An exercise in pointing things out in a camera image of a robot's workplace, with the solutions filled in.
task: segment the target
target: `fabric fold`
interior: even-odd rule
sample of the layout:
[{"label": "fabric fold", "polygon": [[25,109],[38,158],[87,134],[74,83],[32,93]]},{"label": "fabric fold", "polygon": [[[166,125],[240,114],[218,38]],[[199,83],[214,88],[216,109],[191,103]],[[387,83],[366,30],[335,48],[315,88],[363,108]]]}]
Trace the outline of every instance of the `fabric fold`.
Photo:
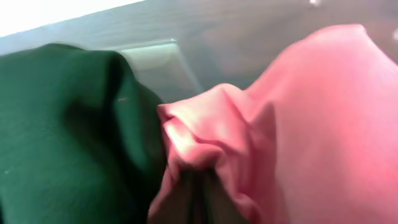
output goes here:
[{"label": "fabric fold", "polygon": [[158,106],[168,168],[214,167],[251,223],[397,223],[398,66],[361,25],[284,50],[246,90]]},{"label": "fabric fold", "polygon": [[122,55],[62,44],[0,57],[0,223],[146,223],[166,156]]}]

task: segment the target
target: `pink fabric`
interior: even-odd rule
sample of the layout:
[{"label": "pink fabric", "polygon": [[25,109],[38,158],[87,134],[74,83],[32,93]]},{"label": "pink fabric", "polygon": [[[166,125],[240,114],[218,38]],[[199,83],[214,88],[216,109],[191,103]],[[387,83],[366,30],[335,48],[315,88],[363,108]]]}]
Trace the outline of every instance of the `pink fabric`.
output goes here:
[{"label": "pink fabric", "polygon": [[398,66],[360,25],[287,48],[247,90],[159,106],[169,167],[215,167],[251,223],[398,223]]}]

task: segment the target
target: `pink garment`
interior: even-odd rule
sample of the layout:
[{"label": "pink garment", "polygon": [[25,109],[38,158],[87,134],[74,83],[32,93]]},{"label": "pink garment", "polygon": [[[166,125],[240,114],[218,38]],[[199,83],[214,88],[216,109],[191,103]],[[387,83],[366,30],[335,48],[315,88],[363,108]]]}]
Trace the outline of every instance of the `pink garment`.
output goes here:
[{"label": "pink garment", "polygon": [[169,166],[215,167],[251,223],[398,223],[398,66],[360,25],[288,47],[247,90],[159,106]]}]

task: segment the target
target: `clothing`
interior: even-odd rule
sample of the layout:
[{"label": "clothing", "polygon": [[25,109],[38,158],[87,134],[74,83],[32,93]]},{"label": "clothing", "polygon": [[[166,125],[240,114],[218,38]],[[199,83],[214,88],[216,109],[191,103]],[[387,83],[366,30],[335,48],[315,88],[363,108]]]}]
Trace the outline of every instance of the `clothing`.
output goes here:
[{"label": "clothing", "polygon": [[148,224],[247,224],[214,170],[184,170]]},{"label": "clothing", "polygon": [[5,224],[145,223],[165,169],[159,98],[116,52],[0,57]]},{"label": "clothing", "polygon": [[251,223],[398,223],[398,66],[359,25],[291,45],[248,89],[158,107],[169,166],[214,167]]}]

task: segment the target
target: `green fabric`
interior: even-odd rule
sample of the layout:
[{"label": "green fabric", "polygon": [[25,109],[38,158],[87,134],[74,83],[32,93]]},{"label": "green fabric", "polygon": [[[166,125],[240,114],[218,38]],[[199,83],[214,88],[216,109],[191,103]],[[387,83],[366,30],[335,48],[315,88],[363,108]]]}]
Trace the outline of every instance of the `green fabric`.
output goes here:
[{"label": "green fabric", "polygon": [[145,223],[165,169],[159,103],[116,52],[0,57],[2,222]]}]

